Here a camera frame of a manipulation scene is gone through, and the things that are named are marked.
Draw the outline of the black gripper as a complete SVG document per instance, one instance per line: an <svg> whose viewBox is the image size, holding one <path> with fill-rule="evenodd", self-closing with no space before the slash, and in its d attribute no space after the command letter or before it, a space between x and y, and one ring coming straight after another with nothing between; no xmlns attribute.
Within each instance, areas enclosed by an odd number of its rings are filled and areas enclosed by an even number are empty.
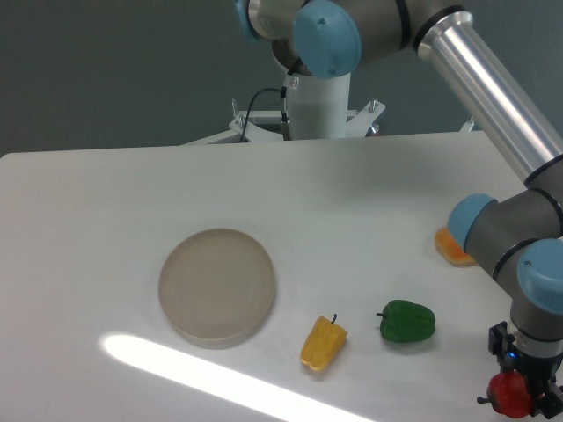
<svg viewBox="0 0 563 422"><path fill-rule="evenodd" d="M496 357L501 373L518 372L534 401L532 417L546 419L562 413L562 387L556 373L562 363L562 340L540 341L502 321L489 329L488 350Z"/></svg>

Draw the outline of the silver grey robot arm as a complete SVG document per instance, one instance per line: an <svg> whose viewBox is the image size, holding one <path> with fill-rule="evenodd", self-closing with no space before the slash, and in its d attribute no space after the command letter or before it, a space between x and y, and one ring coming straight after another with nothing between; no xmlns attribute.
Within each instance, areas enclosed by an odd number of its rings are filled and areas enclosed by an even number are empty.
<svg viewBox="0 0 563 422"><path fill-rule="evenodd" d="M500 365L485 400L511 418L562 412L562 139L472 26L458 1L237 1L248 40L270 40L286 70L285 139L341 138L352 121L332 86L407 47L431 62L524 183L505 201L461 200L448 229L511 298L488 348Z"/></svg>

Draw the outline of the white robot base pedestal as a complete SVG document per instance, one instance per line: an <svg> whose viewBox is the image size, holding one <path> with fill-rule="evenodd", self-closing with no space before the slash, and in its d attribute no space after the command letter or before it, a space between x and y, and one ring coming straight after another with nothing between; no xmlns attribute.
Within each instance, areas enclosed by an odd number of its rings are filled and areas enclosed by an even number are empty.
<svg viewBox="0 0 563 422"><path fill-rule="evenodd" d="M227 130L191 143L272 143L380 135L378 121L386 104L373 98L361 109L350 109L350 81L349 74L321 79L288 73L280 88L255 92L245 110L233 100Z"/></svg>

